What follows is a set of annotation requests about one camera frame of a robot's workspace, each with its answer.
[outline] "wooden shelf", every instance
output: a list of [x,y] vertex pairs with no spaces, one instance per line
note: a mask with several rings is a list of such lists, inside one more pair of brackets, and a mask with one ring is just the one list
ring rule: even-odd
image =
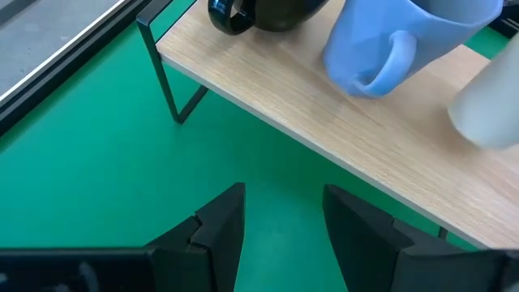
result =
[[488,60],[460,46],[382,100],[349,97],[321,63],[343,3],[330,0],[292,32],[226,36],[199,0],[157,48],[174,68],[471,243],[519,247],[519,148],[477,149],[446,111]]

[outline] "blue mug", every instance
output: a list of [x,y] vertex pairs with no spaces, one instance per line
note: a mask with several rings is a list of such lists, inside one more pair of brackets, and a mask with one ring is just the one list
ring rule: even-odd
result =
[[330,79],[378,98],[498,17],[503,0],[346,0],[324,48]]

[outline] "black handle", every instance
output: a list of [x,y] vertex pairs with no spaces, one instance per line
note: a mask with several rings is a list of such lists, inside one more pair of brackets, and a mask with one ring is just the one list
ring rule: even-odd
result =
[[209,18],[215,27],[235,36],[254,25],[255,0],[242,0],[239,11],[233,17],[230,12],[234,0],[208,0]]

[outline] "black mug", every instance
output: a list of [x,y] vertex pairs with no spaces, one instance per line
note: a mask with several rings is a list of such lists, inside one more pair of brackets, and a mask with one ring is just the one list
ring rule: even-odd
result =
[[[284,32],[312,17],[328,0],[208,0],[212,24],[229,35],[253,25],[269,32]],[[231,17],[234,5],[236,14]]]

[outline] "black metal shelf leg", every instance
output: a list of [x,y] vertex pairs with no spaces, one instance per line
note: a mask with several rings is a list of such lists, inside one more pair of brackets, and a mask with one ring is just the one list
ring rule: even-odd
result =
[[179,124],[183,124],[189,114],[195,109],[202,97],[208,91],[206,87],[200,85],[195,94],[186,103],[184,108],[178,112],[177,105],[169,86],[168,78],[165,74],[164,66],[162,65],[161,56],[157,51],[155,39],[153,38],[150,24],[152,21],[172,2],[173,0],[152,0],[140,13],[137,15],[137,26],[139,27],[140,34],[143,37],[144,44],[148,50],[149,57],[152,59],[153,68],[159,79],[162,92],[166,102],[168,103],[169,111],[173,116],[173,120]]

